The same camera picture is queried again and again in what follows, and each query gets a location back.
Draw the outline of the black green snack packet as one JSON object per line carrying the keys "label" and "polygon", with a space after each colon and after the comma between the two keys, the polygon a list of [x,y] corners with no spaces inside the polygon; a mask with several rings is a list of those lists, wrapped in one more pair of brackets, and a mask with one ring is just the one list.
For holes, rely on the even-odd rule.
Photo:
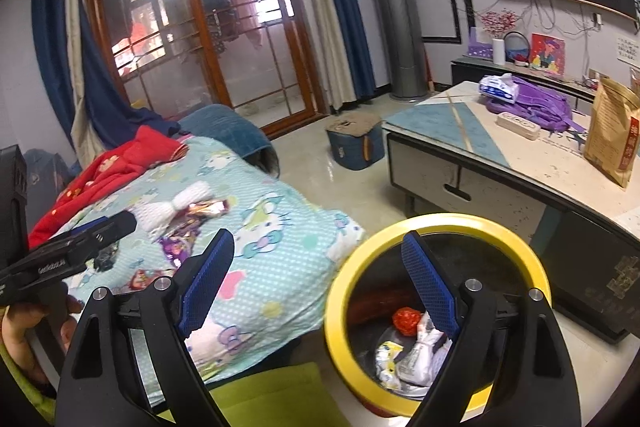
{"label": "black green snack packet", "polygon": [[119,243],[101,249],[93,259],[93,269],[98,273],[107,272],[114,268],[119,253]]}

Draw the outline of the white printed plastic bag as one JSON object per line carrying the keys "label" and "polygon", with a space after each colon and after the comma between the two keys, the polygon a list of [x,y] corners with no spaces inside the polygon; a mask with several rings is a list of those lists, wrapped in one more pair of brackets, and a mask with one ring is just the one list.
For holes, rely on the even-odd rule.
{"label": "white printed plastic bag", "polygon": [[436,329],[430,314],[425,312],[416,326],[416,342],[408,355],[396,365],[397,376],[405,384],[430,387],[451,346],[451,339]]}

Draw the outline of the red snack wrapper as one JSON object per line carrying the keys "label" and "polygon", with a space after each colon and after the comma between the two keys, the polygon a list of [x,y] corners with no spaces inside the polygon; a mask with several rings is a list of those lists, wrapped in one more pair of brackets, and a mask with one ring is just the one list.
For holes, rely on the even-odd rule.
{"label": "red snack wrapper", "polygon": [[173,277],[175,274],[174,269],[165,270],[137,270],[131,277],[127,287],[130,291],[143,291],[143,289],[152,285],[155,280],[161,277]]}

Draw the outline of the red plastic bag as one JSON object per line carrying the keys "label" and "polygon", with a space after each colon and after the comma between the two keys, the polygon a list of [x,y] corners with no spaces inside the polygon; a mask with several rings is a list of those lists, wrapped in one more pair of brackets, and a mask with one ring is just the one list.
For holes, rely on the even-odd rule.
{"label": "red plastic bag", "polygon": [[423,313],[416,309],[409,307],[400,308],[393,314],[393,325],[400,335],[416,337],[422,315]]}

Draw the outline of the yellow white wrapper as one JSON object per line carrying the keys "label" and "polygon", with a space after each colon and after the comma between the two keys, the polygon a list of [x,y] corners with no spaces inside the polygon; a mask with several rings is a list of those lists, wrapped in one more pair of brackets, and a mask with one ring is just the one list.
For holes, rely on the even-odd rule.
{"label": "yellow white wrapper", "polygon": [[399,343],[385,340],[375,351],[375,373],[381,386],[390,391],[399,391],[401,382],[396,374],[395,360],[404,351]]}

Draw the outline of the white foam fruit net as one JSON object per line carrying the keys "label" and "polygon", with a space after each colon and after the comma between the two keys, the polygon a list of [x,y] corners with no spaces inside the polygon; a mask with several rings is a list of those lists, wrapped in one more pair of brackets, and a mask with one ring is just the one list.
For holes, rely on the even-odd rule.
{"label": "white foam fruit net", "polygon": [[146,233],[162,233],[178,213],[213,195],[210,185],[196,181],[184,188],[172,199],[145,202],[131,208],[131,212]]}

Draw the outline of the red blanket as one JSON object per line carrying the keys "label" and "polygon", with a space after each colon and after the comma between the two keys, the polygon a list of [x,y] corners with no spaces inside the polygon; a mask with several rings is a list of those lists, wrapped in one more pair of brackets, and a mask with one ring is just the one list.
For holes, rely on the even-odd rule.
{"label": "red blanket", "polygon": [[28,234],[28,247],[46,243],[80,210],[99,202],[143,173],[186,156],[186,142],[141,126],[134,139],[98,156],[58,195],[52,208]]}

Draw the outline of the Hello Kitty bed sheet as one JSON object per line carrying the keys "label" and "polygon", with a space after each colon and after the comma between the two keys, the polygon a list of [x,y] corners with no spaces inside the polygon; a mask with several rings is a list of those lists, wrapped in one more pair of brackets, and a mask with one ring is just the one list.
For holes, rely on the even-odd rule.
{"label": "Hello Kitty bed sheet", "polygon": [[[111,217],[145,202],[172,199],[196,181],[210,185],[213,198],[227,199],[224,216],[195,222],[164,235],[191,234],[199,255],[221,229],[234,238],[234,259],[204,325],[186,347],[205,384],[234,377],[323,322],[326,293],[342,262],[363,238],[361,225],[340,210],[311,204],[293,187],[247,164],[224,144],[186,138],[183,158],[148,170],[110,196],[80,210],[64,228]],[[160,238],[142,228],[119,242],[114,268],[84,272],[66,281],[70,295],[87,300],[94,288],[114,294],[137,270],[175,268]]]}

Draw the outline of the blue curtain left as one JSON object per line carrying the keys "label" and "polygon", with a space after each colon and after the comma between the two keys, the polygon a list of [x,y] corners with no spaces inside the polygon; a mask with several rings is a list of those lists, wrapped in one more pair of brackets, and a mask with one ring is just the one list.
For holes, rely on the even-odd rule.
{"label": "blue curtain left", "polygon": [[77,159],[93,161],[149,126],[164,135],[175,122],[133,108],[119,94],[88,19],[84,0],[32,0],[32,36],[49,102]]}

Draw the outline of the blue curtain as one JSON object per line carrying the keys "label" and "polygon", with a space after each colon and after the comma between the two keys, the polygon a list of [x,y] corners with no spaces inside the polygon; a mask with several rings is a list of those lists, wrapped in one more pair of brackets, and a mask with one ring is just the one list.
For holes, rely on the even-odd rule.
{"label": "blue curtain", "polygon": [[358,101],[375,95],[374,72],[358,0],[333,0]]}
{"label": "blue curtain", "polygon": [[88,19],[84,0],[32,0],[32,36],[49,102],[77,159],[93,161],[149,126],[164,135],[175,122],[133,108],[119,94]]}

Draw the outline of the coffee table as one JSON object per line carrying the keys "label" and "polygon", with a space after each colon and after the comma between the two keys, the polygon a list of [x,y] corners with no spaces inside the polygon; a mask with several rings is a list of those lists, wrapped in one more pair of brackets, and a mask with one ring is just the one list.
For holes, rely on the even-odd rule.
{"label": "coffee table", "polygon": [[385,118],[390,182],[431,210],[480,216],[533,249],[555,308],[610,343],[639,332],[639,178],[620,187],[575,130],[529,140],[465,81]]}

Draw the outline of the brown paper bag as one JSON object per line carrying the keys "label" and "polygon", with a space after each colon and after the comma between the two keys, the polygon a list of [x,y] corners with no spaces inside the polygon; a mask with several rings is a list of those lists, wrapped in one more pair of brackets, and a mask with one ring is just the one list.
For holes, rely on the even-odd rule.
{"label": "brown paper bag", "polygon": [[610,79],[599,82],[592,104],[585,158],[608,179],[626,188],[639,148],[639,98]]}

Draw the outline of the blue storage stool box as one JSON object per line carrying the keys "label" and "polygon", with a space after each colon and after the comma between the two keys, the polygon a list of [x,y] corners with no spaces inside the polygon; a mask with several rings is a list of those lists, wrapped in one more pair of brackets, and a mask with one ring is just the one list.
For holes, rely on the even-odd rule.
{"label": "blue storage stool box", "polygon": [[385,155],[382,118],[372,113],[348,113],[326,125],[330,149],[338,165],[366,169]]}

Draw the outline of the white blue tissue pack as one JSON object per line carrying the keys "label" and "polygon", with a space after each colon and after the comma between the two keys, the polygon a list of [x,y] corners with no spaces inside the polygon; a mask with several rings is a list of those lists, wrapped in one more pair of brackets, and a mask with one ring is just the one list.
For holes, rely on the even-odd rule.
{"label": "white blue tissue pack", "polygon": [[520,87],[511,74],[486,75],[478,84],[480,94],[510,104],[516,102],[518,90]]}

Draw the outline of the wooden glass sliding door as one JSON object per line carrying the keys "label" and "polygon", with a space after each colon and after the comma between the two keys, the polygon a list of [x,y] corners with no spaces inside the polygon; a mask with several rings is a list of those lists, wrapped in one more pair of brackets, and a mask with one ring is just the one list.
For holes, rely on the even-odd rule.
{"label": "wooden glass sliding door", "polygon": [[326,113],[303,0],[88,0],[122,98],[170,120],[221,104],[271,138]]}

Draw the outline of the colourful picture board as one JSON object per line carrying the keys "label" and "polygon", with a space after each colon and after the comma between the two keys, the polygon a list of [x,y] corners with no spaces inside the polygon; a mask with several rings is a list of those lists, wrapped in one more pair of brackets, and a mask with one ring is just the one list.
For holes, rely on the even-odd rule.
{"label": "colourful picture board", "polygon": [[533,69],[563,76],[565,69],[565,41],[558,37],[532,33],[529,64]]}

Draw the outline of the blue curtain right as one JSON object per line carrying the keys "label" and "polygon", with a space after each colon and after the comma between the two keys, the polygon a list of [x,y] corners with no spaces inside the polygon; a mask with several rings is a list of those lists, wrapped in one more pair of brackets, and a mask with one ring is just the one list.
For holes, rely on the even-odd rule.
{"label": "blue curtain right", "polygon": [[333,0],[358,101],[375,95],[374,72],[358,0]]}

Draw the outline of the silver tower air conditioner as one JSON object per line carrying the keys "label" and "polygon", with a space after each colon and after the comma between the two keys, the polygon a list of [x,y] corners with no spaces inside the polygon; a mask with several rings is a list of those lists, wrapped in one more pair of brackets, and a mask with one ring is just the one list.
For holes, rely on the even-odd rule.
{"label": "silver tower air conditioner", "polygon": [[426,98],[426,57],[416,0],[374,2],[393,97],[406,101]]}

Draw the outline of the purple box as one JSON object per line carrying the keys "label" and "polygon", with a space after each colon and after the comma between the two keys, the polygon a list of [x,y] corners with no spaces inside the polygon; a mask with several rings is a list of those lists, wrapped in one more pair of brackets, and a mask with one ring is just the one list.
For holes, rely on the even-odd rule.
{"label": "purple box", "polygon": [[492,43],[478,40],[477,28],[475,26],[470,28],[466,55],[468,57],[482,58],[483,60],[492,60]]}

